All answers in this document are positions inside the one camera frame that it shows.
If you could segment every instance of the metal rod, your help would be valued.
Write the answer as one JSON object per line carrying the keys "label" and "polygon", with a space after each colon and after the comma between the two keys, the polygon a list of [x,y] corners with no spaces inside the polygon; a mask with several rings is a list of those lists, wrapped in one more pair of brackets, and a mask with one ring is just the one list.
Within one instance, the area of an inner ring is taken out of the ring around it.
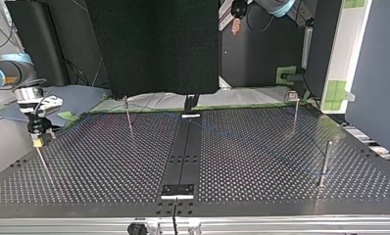
{"label": "metal rod", "polygon": [[299,102],[300,102],[300,99],[297,99],[296,101],[296,110],[295,110],[295,121],[293,123],[293,126],[296,128],[296,122],[298,120],[298,112],[299,112]]}
{"label": "metal rod", "polygon": [[324,187],[324,180],[325,180],[326,174],[327,174],[327,166],[329,163],[330,155],[332,153],[332,145],[333,145],[332,141],[328,141],[326,144],[325,156],[323,159],[322,170],[320,173],[319,187]]}

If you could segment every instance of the black perforated table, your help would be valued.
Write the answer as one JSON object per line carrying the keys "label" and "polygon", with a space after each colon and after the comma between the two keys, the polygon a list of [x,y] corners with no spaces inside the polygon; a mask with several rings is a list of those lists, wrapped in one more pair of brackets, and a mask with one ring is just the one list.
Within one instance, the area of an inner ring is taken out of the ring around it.
{"label": "black perforated table", "polygon": [[[0,218],[390,215],[390,164],[302,107],[94,114],[0,173]],[[318,187],[324,148],[332,154]],[[165,185],[193,200],[161,200]]]}

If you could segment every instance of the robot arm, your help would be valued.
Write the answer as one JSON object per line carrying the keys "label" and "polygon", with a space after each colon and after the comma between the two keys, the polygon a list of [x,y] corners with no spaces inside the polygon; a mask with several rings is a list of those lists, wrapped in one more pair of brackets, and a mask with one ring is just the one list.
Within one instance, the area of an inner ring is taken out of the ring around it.
{"label": "robot arm", "polygon": [[53,125],[47,115],[58,111],[63,100],[45,96],[39,85],[45,79],[37,79],[28,54],[3,55],[0,61],[0,88],[11,85],[21,112],[27,116],[29,132],[34,147],[42,147],[47,135],[55,137]]}
{"label": "robot arm", "polygon": [[[277,18],[286,15],[295,4],[296,0],[254,0],[263,7],[269,14]],[[234,17],[232,23],[232,33],[235,35],[240,30],[241,20],[247,15],[248,5],[253,0],[233,0],[231,5],[231,15]]]}

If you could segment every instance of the blue cable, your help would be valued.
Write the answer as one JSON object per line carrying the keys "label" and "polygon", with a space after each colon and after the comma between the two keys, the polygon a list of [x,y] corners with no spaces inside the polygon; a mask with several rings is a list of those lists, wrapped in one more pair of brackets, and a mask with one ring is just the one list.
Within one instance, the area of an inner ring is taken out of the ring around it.
{"label": "blue cable", "polygon": [[302,31],[302,29],[293,21],[293,19],[291,19],[289,16],[285,15],[284,18],[287,18],[287,20],[289,22],[291,22],[292,24],[295,25],[295,27],[299,30],[299,31]]}
{"label": "blue cable", "polygon": [[[166,115],[166,116],[169,116],[171,118],[175,118],[175,119],[182,119],[184,121],[187,121],[187,122],[191,122],[191,123],[194,123],[195,125],[198,125],[200,126],[201,128],[209,131],[209,132],[214,132],[214,133],[217,133],[223,137],[227,137],[227,138],[234,138],[234,139],[237,139],[237,140],[243,140],[243,141],[246,141],[248,143],[252,143],[254,144],[256,147],[258,148],[262,148],[262,144],[260,141],[257,141],[253,138],[249,138],[249,137],[246,137],[246,136],[243,136],[241,134],[237,134],[237,133],[233,133],[231,131],[222,131],[222,130],[217,130],[216,127],[214,126],[211,126],[211,125],[207,125],[207,124],[199,124],[195,121],[192,121],[191,119],[187,119],[187,118],[182,118],[180,115],[176,115],[174,113],[168,113],[168,112],[165,112],[165,110],[159,110],[159,109],[154,109],[154,108],[150,108],[150,107],[147,107],[147,106],[139,106],[139,105],[134,105],[134,104],[129,104],[130,106],[135,106],[135,107],[139,107],[139,108],[143,108],[143,109],[149,109],[149,110],[152,110],[152,111],[158,111],[159,113],[163,114],[163,115]],[[305,137],[307,137],[308,139],[310,139],[318,148],[318,150],[320,151],[321,153],[321,156],[324,158],[324,151],[320,148],[320,146],[317,144],[317,141],[315,140],[314,137],[312,137],[311,135],[309,135],[309,133],[307,133],[306,131],[303,130],[302,126],[299,125],[299,129],[300,129],[300,132],[303,133],[305,135]],[[278,154],[270,149],[266,149],[266,151],[269,151],[271,155],[277,157],[278,159],[282,160],[283,162],[287,163],[287,164],[290,164],[288,161],[286,161],[285,158],[283,157],[279,157]],[[313,174],[314,176],[319,176],[320,175],[320,170],[314,170],[314,169],[311,169],[310,167],[304,165],[302,168],[300,168],[300,170],[303,170],[303,171],[306,171],[307,173],[311,173]]]}

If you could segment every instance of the black mount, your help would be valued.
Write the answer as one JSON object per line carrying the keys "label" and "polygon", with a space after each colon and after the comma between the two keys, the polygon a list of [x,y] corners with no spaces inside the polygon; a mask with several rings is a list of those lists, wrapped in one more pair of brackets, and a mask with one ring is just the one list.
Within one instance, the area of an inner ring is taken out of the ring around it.
{"label": "black mount", "polygon": [[183,111],[183,118],[195,118],[199,117],[198,112],[193,111],[192,109],[198,105],[199,94],[197,95],[187,95],[185,100],[185,109]]}
{"label": "black mount", "polygon": [[128,226],[127,232],[129,235],[146,235],[147,228],[141,223],[132,223]]}

